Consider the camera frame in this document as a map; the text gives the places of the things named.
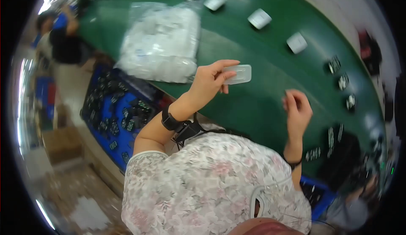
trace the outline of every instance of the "worker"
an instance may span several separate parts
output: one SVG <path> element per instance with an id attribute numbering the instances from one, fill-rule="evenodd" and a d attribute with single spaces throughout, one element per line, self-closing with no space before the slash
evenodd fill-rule
<path id="1" fill-rule="evenodd" d="M 239 63 L 219 60 L 198 67 L 190 90 L 167 115 L 188 120 L 217 92 L 228 94 L 224 82 L 236 72 L 222 70 Z M 297 90 L 286 90 L 282 103 L 288 132 L 284 159 L 241 136 L 214 132 L 190 138 L 169 157 L 164 146 L 174 131 L 167 129 L 162 112 L 156 115 L 136 137 L 125 173 L 121 218 L 131 232 L 307 234 L 311 207 L 299 182 L 302 137 L 313 112 Z"/>
<path id="2" fill-rule="evenodd" d="M 38 16 L 37 29 L 41 39 L 37 48 L 48 60 L 82 66 L 92 56 L 92 49 L 76 35 L 79 22 L 74 17 L 71 8 L 63 5 L 61 12 L 67 22 L 66 25 L 58 28 L 53 26 L 56 19 L 55 12 L 44 11 Z"/>

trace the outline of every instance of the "pink floral blouse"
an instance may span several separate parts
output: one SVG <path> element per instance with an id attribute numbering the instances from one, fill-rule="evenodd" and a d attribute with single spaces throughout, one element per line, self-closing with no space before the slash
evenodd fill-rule
<path id="1" fill-rule="evenodd" d="M 239 223 L 271 217 L 304 234 L 311 208 L 293 188 L 281 156 L 245 138 L 206 133 L 168 157 L 133 156 L 127 165 L 121 218 L 134 234 L 227 234 Z"/>

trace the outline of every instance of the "clear plastic bag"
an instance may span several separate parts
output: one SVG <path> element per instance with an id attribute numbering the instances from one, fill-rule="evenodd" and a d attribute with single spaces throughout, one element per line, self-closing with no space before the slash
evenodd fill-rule
<path id="1" fill-rule="evenodd" d="M 154 81 L 187 83 L 196 72 L 201 3 L 133 3 L 115 67 Z"/>

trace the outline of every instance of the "wrist-mounted device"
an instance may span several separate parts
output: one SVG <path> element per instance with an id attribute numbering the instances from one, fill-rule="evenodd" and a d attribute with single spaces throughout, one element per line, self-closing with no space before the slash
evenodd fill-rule
<path id="1" fill-rule="evenodd" d="M 169 131 L 175 131 L 178 133 L 174 137 L 176 143 L 183 142 L 186 139 L 197 135 L 201 131 L 205 131 L 199 124 L 197 120 L 191 121 L 177 121 L 168 112 L 169 106 L 166 106 L 162 110 L 162 125 Z"/>
<path id="2" fill-rule="evenodd" d="M 202 126 L 200 126 L 196 113 L 193 116 L 192 121 L 177 121 L 173 116 L 168 112 L 169 106 L 166 106 L 162 110 L 162 125 L 169 131 L 175 131 L 177 135 L 173 138 L 173 141 L 176 143 L 181 143 L 186 139 L 196 136 L 199 133 L 228 133 L 236 136 L 242 136 L 244 138 L 250 139 L 250 137 L 242 132 L 237 132 L 235 130 L 227 130 L 227 129 L 214 129 L 214 130 L 204 130 Z"/>

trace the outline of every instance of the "green table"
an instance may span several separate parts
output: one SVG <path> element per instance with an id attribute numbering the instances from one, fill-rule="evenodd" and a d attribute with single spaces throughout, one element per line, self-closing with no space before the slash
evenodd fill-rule
<path id="1" fill-rule="evenodd" d="M 95 0 L 80 19 L 80 34 L 118 60 L 129 6 L 140 1 L 176 5 L 183 0 Z M 258 8 L 273 19 L 261 30 L 247 20 Z M 286 40 L 296 32 L 304 36 L 308 46 L 294 55 Z M 332 76 L 326 61 L 334 55 L 342 68 Z M 386 135 L 378 96 L 361 59 L 341 32 L 305 0 L 227 0 L 216 12 L 203 8 L 196 57 L 198 65 L 236 59 L 252 66 L 251 82 L 230 86 L 229 95 L 217 95 L 200 112 L 220 125 L 248 133 L 253 141 L 279 153 L 287 140 L 281 104 L 285 89 L 303 91 L 313 109 L 304 151 L 320 146 L 328 127 L 338 122 L 358 136 L 363 151 L 371 150 L 371 141 L 379 134 Z M 343 73 L 348 74 L 350 85 L 340 91 L 338 77 Z M 153 84 L 175 98 L 189 89 L 188 84 Z M 354 114 L 345 107 L 351 93 L 357 100 Z M 322 161 L 305 162 L 303 172 L 314 177 Z"/>

